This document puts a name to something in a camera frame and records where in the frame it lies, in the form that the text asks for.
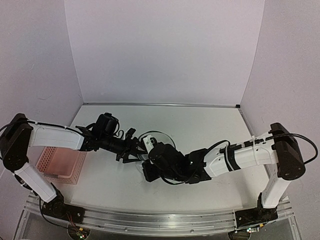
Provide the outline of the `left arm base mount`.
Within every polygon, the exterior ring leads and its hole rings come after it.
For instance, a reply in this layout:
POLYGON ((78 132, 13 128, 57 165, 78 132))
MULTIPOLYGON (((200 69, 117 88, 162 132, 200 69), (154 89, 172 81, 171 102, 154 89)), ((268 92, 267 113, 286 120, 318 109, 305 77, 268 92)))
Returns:
POLYGON ((55 219, 81 224, 84 219, 85 209, 80 206, 65 203, 64 196, 56 189, 56 197, 49 202, 43 202, 40 213, 55 219))

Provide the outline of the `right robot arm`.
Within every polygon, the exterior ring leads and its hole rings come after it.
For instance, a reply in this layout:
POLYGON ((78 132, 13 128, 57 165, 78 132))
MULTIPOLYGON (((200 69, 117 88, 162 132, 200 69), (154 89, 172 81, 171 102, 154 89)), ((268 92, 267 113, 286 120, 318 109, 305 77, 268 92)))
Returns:
POLYGON ((144 177, 148 182, 161 178, 170 185, 197 184, 246 168, 270 165, 273 172, 260 194, 260 204, 251 214, 255 221, 262 222, 277 207, 290 182, 306 172, 297 135, 280 123, 270 127, 269 132, 242 143, 221 140, 188 154, 147 132, 141 137, 147 153, 142 163, 144 177))

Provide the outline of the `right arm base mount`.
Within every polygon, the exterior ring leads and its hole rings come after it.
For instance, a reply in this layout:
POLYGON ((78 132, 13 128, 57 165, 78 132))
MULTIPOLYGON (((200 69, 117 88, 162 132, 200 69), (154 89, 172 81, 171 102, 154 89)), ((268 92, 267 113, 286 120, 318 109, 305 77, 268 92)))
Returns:
POLYGON ((257 206, 254 208, 237 210, 235 215, 235 229, 242 230, 260 224, 267 224, 270 221, 278 219, 278 203, 273 208, 266 208, 262 203, 262 192, 257 199, 257 206))

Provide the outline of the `white mesh laundry bag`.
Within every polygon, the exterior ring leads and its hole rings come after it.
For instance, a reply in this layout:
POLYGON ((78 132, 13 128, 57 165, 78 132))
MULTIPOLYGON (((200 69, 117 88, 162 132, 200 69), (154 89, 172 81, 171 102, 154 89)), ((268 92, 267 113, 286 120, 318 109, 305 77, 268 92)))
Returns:
MULTIPOLYGON (((151 137, 155 138, 155 140, 158 143, 169 144, 172 147, 176 148, 176 144, 175 144, 174 140, 168 134, 166 134, 162 131, 150 130, 150 131, 144 132, 143 134, 141 134, 138 137, 138 140, 140 142, 142 142, 143 139, 147 136, 151 136, 151 137)), ((146 160, 148 160, 148 154, 147 153, 140 154, 140 155, 138 155, 138 159, 139 159, 139 161, 135 163, 135 166, 136 166, 137 170, 142 174, 143 173, 142 163, 145 162, 146 160)))

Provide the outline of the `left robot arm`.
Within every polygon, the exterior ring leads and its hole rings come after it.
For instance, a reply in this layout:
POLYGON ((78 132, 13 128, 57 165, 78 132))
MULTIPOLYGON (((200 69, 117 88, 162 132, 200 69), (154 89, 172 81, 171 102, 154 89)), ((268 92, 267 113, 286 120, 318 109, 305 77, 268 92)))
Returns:
POLYGON ((130 156, 146 155, 153 148, 149 139, 134 137, 135 131, 130 128, 119 137, 119 120, 107 112, 96 122, 75 128, 30 120, 25 114, 18 113, 0 129, 0 158, 4 168, 48 203, 48 211, 61 219, 67 214, 67 207, 57 199, 58 190, 30 164, 28 149, 54 147, 80 152, 103 149, 116 154, 117 160, 129 163, 130 156))

